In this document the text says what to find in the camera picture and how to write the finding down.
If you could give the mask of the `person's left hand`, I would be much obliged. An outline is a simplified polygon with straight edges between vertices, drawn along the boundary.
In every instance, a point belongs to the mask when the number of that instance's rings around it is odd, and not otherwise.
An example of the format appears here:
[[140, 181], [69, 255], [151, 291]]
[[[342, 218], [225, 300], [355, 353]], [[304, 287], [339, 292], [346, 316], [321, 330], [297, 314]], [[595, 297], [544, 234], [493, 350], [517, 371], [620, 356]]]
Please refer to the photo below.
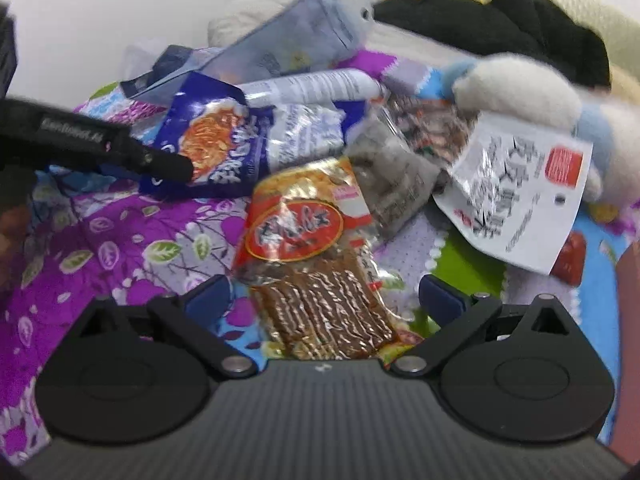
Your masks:
[[28, 168], [1, 168], [1, 288], [11, 281], [14, 260], [28, 231], [29, 196], [36, 181], [35, 173]]

